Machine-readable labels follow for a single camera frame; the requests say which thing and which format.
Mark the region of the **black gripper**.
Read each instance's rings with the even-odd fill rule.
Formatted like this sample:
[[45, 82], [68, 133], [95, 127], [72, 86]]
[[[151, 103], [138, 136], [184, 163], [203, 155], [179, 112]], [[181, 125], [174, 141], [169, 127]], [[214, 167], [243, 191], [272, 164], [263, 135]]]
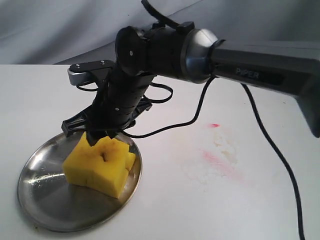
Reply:
[[68, 137], [84, 131], [91, 147], [106, 136], [115, 138], [133, 120], [134, 110], [151, 82], [150, 73], [130, 76], [114, 67], [107, 83], [98, 87], [92, 104], [62, 122], [63, 133]]

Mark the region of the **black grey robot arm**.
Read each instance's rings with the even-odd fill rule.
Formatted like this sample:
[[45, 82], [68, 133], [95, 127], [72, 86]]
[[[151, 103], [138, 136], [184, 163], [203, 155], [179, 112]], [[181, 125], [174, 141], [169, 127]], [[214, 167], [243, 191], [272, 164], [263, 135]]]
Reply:
[[320, 135], [320, 45], [313, 42], [235, 42], [206, 29], [122, 28], [116, 60], [73, 64], [73, 86], [95, 83], [92, 104], [62, 122], [66, 136], [86, 132], [87, 141], [115, 137], [151, 107], [144, 94], [156, 76], [201, 84], [230, 79], [295, 98], [315, 137]]

